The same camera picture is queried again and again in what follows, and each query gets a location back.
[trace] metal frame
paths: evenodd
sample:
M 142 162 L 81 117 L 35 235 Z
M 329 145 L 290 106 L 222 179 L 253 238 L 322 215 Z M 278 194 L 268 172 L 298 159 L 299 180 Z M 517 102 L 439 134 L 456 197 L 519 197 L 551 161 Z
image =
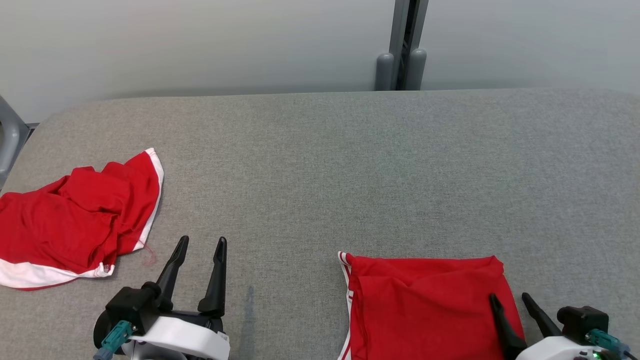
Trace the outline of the metal frame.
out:
M 397 90 L 398 73 L 404 44 L 406 18 L 409 5 L 415 0 L 396 0 L 394 18 L 391 24 L 389 52 L 381 54 L 376 60 L 375 91 Z
M 18 157 L 18 153 L 31 132 L 22 119 L 0 96 L 0 123 L 4 131 L 4 142 L 0 147 L 0 189 L 4 186 L 9 171 Z
M 427 62 L 427 51 L 419 48 L 419 46 L 429 0 L 415 1 L 413 19 L 411 19 L 412 23 L 410 24 L 411 30 L 407 41 L 408 54 L 406 55 L 406 59 L 404 59 L 406 65 L 404 66 L 405 72 L 402 77 L 401 90 L 420 90 L 422 77 L 424 75 L 424 66 Z

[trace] gray padded table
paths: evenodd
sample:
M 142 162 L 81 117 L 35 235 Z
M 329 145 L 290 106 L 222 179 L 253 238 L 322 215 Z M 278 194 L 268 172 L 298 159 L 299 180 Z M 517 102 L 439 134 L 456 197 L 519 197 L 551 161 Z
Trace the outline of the gray padded table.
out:
M 337 252 L 495 254 L 553 317 L 591 305 L 640 350 L 640 99 L 598 90 L 464 90 L 91 102 L 42 123 L 4 192 L 155 147 L 165 181 L 147 250 L 114 276 L 0 288 L 3 359 L 82 359 L 122 286 L 191 237 L 173 296 L 204 295 L 228 239 L 232 359 L 335 359 L 348 328 Z M 520 313 L 528 341 L 541 338 Z

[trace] cable connector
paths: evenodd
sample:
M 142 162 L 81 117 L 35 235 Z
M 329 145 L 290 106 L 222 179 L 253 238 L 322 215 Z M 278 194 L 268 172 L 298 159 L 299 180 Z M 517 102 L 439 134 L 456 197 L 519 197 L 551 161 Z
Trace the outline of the cable connector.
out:
M 605 348 L 609 351 L 616 353 L 620 357 L 620 359 L 626 359 L 631 349 L 629 346 L 616 338 L 615 336 L 611 336 L 604 331 L 593 329 L 589 331 L 585 338 L 590 343 L 596 345 L 597 347 Z
M 111 360 L 113 354 L 124 344 L 136 330 L 130 322 L 120 320 L 102 340 L 102 347 L 93 356 L 93 360 Z
M 93 356 L 93 360 L 111 360 L 112 358 L 113 353 L 103 347 Z

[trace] white trim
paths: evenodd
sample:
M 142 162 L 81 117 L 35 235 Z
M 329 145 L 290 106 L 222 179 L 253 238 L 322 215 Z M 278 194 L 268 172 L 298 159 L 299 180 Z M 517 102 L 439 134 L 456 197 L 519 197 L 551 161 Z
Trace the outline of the white trim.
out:
M 145 152 L 149 155 L 151 159 L 151 163 L 154 165 L 154 169 L 156 170 L 156 174 L 158 176 L 158 198 L 156 199 L 156 206 L 154 207 L 154 211 L 151 213 L 151 216 L 147 219 L 147 223 L 145 227 L 142 229 L 142 233 L 140 234 L 140 239 L 136 242 L 136 245 L 133 247 L 132 251 L 140 250 L 145 247 L 145 243 L 147 242 L 147 236 L 149 236 L 149 231 L 151 231 L 151 225 L 154 223 L 154 219 L 156 218 L 156 212 L 158 211 L 158 205 L 160 204 L 160 194 L 162 192 L 162 181 L 164 179 L 164 169 L 162 168 L 162 164 L 160 164 L 160 159 L 156 154 L 156 150 L 153 147 L 145 150 Z
M 338 360 L 351 360 L 351 347 L 349 341 L 351 339 L 351 304 L 353 303 L 353 291 L 349 290 L 349 273 L 351 272 L 351 265 L 347 262 L 347 253 L 338 251 L 338 260 L 340 261 L 340 268 L 344 274 L 344 281 L 347 283 L 347 310 L 349 311 L 349 331 L 347 331 L 347 338 L 344 340 L 342 351 Z
M 109 266 L 109 271 L 104 271 L 104 264 L 100 263 L 96 269 L 76 274 L 68 270 L 62 270 L 45 265 L 32 263 L 13 264 L 0 259 L 0 285 L 17 289 L 44 288 L 64 284 L 78 277 L 107 277 L 113 274 L 115 266 Z

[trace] gray pole base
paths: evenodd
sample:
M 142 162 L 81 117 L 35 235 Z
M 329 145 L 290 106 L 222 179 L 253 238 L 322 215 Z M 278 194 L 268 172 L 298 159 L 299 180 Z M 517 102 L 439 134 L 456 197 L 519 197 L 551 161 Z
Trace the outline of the gray pole base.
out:
M 404 81 L 405 90 L 420 90 L 424 66 L 427 63 L 427 52 L 424 49 L 415 49 L 409 54 L 409 61 Z
M 389 91 L 391 89 L 394 72 L 394 56 L 384 53 L 376 60 L 376 84 L 374 91 Z

